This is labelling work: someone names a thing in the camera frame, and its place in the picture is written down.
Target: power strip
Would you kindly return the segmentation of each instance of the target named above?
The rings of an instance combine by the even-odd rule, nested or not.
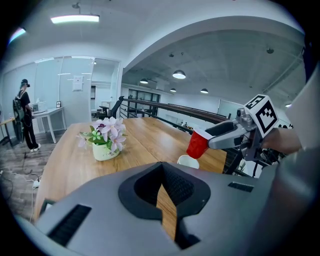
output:
[[[33,182],[33,189],[36,189],[36,188],[39,188],[39,186],[40,186],[40,181],[38,181],[38,180],[35,180],[34,182]]]

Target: flower pot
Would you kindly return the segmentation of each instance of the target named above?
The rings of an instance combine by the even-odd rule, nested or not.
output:
[[[120,153],[118,149],[114,152],[111,152],[111,150],[107,148],[107,145],[96,145],[95,143],[92,143],[92,151],[94,158],[98,161],[105,161],[115,158]]]

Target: white desk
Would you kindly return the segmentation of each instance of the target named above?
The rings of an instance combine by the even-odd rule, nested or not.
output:
[[[51,124],[51,118],[50,116],[53,115],[54,113],[57,113],[59,111],[62,111],[62,122],[63,122],[63,128],[66,130],[67,127],[66,127],[66,120],[65,120],[65,111],[64,111],[64,107],[60,107],[60,108],[49,108],[47,111],[45,112],[41,112],[41,113],[33,113],[32,114],[32,118],[41,118],[41,121],[42,121],[42,125],[43,125],[43,128],[44,128],[44,131],[46,131],[45,129],[45,125],[44,125],[44,119],[43,118],[47,118],[48,120],[48,124],[49,124],[49,129],[50,129],[50,133],[51,133],[51,136],[52,136],[52,139],[53,139],[53,143],[57,143],[56,141],[56,137],[55,137],[55,134],[54,134],[54,130],[52,129],[52,124]]]

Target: gray floor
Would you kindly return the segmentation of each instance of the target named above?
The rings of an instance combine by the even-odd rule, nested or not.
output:
[[[64,132],[64,130],[54,132],[57,142]],[[0,177],[1,192],[3,197],[7,199],[12,213],[20,215],[28,221],[32,215],[32,191],[34,206],[38,189],[33,190],[33,182],[26,180],[36,180],[36,175],[39,177],[42,175],[56,145],[53,143],[50,132],[37,134],[35,138],[36,142],[41,144],[41,149],[33,153],[30,153],[26,142],[15,145],[13,148],[9,143],[0,145],[0,170],[3,170]]]

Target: red cup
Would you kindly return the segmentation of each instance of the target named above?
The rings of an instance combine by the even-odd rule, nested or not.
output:
[[[212,137],[204,130],[194,129],[186,153],[194,159],[200,158],[208,149],[208,140]]]

